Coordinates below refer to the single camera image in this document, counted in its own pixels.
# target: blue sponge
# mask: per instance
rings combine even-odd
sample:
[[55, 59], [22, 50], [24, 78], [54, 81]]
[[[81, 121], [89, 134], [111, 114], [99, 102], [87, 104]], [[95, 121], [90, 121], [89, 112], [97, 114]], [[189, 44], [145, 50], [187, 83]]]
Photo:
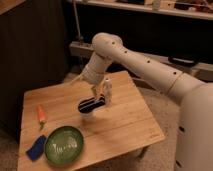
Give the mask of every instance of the blue sponge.
[[46, 137], [44, 135], [40, 136], [33, 144], [33, 146], [26, 151], [28, 157], [35, 161], [37, 160], [44, 152], [44, 143], [46, 141]]

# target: wooden table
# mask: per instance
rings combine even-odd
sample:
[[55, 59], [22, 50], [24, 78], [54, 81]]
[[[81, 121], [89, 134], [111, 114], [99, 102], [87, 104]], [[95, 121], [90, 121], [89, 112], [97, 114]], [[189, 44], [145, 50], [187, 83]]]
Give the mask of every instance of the wooden table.
[[[91, 85], [84, 81], [73, 85], [56, 86], [28, 91], [24, 96], [22, 130], [18, 170], [76, 170], [107, 160], [163, 140], [159, 125], [127, 72], [109, 74], [112, 81], [112, 102], [93, 111], [93, 119], [82, 119], [77, 106], [92, 97]], [[42, 104], [47, 123], [39, 131], [36, 107]], [[50, 166], [45, 156], [32, 162], [25, 154], [42, 134], [48, 136], [54, 129], [71, 125], [84, 136], [80, 157], [66, 168]]]
[[26, 0], [0, 0], [0, 15], [23, 3]]

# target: toy carrot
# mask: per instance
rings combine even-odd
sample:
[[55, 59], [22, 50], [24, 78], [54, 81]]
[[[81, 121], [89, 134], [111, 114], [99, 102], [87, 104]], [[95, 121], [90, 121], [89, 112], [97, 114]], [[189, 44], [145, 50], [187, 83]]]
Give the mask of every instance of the toy carrot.
[[44, 109], [41, 105], [37, 106], [37, 114], [38, 114], [38, 121], [41, 126], [40, 130], [42, 130], [44, 127], [44, 124], [47, 122], [47, 120], [46, 120]]

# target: dark cabinet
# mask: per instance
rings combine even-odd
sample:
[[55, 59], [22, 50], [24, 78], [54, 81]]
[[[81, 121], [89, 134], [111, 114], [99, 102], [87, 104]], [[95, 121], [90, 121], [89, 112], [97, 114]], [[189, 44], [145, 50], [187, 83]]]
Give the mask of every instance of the dark cabinet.
[[68, 72], [60, 0], [27, 0], [0, 15], [0, 123], [18, 137], [26, 90], [59, 83]]

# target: green bowl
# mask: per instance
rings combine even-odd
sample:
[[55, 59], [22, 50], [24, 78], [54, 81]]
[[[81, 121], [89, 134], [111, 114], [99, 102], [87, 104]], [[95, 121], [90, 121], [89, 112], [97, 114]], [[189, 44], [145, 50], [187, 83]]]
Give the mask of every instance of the green bowl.
[[81, 132], [72, 126], [63, 126], [54, 130], [44, 146], [44, 153], [50, 164], [67, 166], [81, 153], [84, 140]]

